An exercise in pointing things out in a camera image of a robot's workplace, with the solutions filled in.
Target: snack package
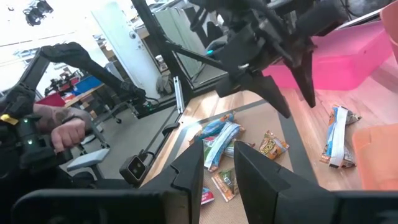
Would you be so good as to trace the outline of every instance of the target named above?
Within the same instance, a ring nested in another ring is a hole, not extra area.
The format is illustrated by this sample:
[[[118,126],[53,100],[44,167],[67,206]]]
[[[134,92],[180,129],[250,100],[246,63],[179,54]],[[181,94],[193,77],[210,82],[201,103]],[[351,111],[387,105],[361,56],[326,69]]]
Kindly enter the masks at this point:
[[[235,168],[218,172],[211,179],[226,202],[229,202],[239,193]]]
[[[235,112],[226,114],[222,118],[219,118],[215,121],[208,123],[205,127],[203,127],[200,131],[198,131],[193,139],[189,141],[189,144],[192,145],[195,141],[202,140],[209,136],[214,136],[219,134],[227,121],[232,122],[234,120]]]
[[[274,160],[277,156],[286,152],[288,148],[289,145],[286,142],[281,141],[270,130],[268,130],[262,139],[259,152]]]
[[[354,155],[344,146],[345,126],[353,124],[361,118],[345,107],[333,105],[329,115],[328,136],[321,155],[321,162],[329,164],[333,168],[355,166]]]
[[[204,204],[212,202],[212,201],[214,201],[213,193],[207,187],[203,187],[203,190],[201,191],[201,204],[200,205],[204,205]]]
[[[207,137],[203,140],[203,143],[205,146],[212,146],[214,140],[216,139],[217,136],[210,136]],[[235,144],[236,138],[232,139],[232,141],[229,143],[229,145],[226,147],[226,149],[224,150],[224,155],[233,158],[234,157],[234,144]],[[245,142],[248,146],[250,147],[254,147],[256,146],[255,143],[248,143]]]
[[[204,146],[205,168],[214,172],[220,165],[221,155],[231,142],[239,134],[239,125],[227,121],[220,134],[215,138],[211,146]]]

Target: cable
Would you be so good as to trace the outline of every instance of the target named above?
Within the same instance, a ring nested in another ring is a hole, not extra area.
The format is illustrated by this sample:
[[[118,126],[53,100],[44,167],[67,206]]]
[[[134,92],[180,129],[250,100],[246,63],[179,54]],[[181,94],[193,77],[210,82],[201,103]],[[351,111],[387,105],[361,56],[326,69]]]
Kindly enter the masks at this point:
[[[195,17],[193,17],[193,20],[192,20],[191,25],[189,27],[190,30],[195,32],[197,28],[202,26],[203,23],[205,22],[207,14],[208,14],[208,11],[205,10],[205,8],[203,8],[203,7],[199,8],[198,12],[195,14]]]
[[[340,0],[340,3],[341,3],[341,5],[343,6],[344,10],[346,11],[347,16],[348,16],[348,19],[349,19],[350,21],[352,21],[353,18],[351,17],[351,13],[349,13],[348,7],[346,6],[346,4],[344,4],[343,0]]]
[[[155,101],[155,102],[156,102],[155,108],[158,108],[159,105],[160,105],[159,100],[157,100],[157,99],[155,99],[155,98],[151,98],[151,97],[145,96],[145,99]]]
[[[155,158],[155,154],[153,152],[145,152],[146,154],[151,155],[153,158]]]
[[[343,4],[343,6],[344,6],[344,8],[346,9],[346,11],[347,11],[349,14],[351,14],[351,15],[353,15],[353,16],[355,16],[355,17],[361,17],[360,15],[353,13],[353,12],[349,9],[348,0],[345,0],[345,4]]]

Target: human hand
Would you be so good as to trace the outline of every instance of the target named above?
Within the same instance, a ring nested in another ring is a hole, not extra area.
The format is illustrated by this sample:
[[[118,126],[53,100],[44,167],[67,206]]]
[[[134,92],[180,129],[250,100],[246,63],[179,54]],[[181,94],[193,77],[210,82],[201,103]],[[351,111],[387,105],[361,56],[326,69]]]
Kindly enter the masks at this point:
[[[81,143],[85,138],[85,126],[83,120],[75,118],[54,128],[51,132],[51,140],[55,152],[62,152],[65,148]]]

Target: pink plastic container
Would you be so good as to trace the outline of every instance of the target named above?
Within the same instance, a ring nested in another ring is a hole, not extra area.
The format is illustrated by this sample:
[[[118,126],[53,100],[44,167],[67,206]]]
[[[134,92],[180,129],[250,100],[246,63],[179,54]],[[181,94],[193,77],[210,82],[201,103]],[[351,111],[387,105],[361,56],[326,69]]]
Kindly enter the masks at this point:
[[[398,63],[398,1],[391,3],[386,6],[380,12],[381,21],[384,24],[384,28],[389,35],[389,40],[391,43],[392,51],[396,56],[396,60]]]
[[[335,30],[314,37],[313,82],[320,90],[352,90],[358,87],[392,53],[389,37],[381,21]],[[281,88],[297,88],[290,70],[281,64],[262,71]]]

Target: desk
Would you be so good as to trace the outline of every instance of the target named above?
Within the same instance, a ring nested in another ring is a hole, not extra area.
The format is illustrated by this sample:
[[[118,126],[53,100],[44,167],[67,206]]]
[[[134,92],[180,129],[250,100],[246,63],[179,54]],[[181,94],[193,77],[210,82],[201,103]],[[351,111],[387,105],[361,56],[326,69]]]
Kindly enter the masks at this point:
[[[88,90],[88,91],[86,91],[86,92],[84,92],[84,93],[82,93],[82,94],[80,94],[80,95],[74,97],[74,98],[71,99],[70,101],[66,102],[66,103],[65,103],[65,106],[63,106],[63,107],[68,108],[68,107],[73,106],[75,103],[78,103],[78,102],[79,102],[81,99],[83,99],[84,97],[89,96],[89,95],[91,95],[92,93],[94,93],[96,90],[102,88],[102,86],[105,86],[105,84],[100,84],[99,86],[94,87],[94,88],[92,88],[92,89],[90,89],[90,90]]]
[[[310,108],[307,105],[299,90],[281,90],[289,104],[292,112],[292,119],[297,127],[313,173],[320,186],[328,190],[361,190],[361,180],[356,167],[349,169],[333,169],[319,162],[323,147],[326,143],[329,113],[332,106],[337,104],[345,106],[363,117],[362,120],[346,128],[346,146],[348,148],[352,147],[351,137],[354,131],[380,124],[398,123],[398,104],[396,103],[398,101],[397,74],[398,65],[394,56],[392,56],[375,70],[370,77],[365,79],[357,89],[351,91],[316,90],[315,96],[317,105],[314,108]],[[164,165],[168,161],[170,153],[173,151],[174,144],[184,128],[196,121],[244,105],[249,105],[259,100],[261,100],[259,96],[249,91],[238,92],[224,98],[219,98],[215,92],[210,92],[192,99],[179,119],[180,127],[172,131],[168,140],[166,140],[143,184],[162,171]],[[184,140],[178,153],[180,154],[181,151],[184,151],[187,147],[188,141]],[[213,193],[216,201],[223,200],[219,192]],[[202,218],[201,213],[200,223],[211,222],[208,221],[208,218]]]

